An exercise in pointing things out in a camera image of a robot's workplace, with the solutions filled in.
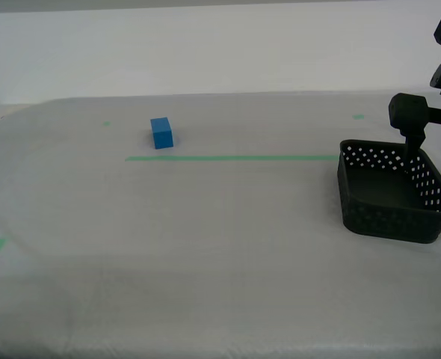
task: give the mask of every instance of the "white backdrop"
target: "white backdrop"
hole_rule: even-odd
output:
[[[0,13],[0,102],[425,88],[441,0]]]

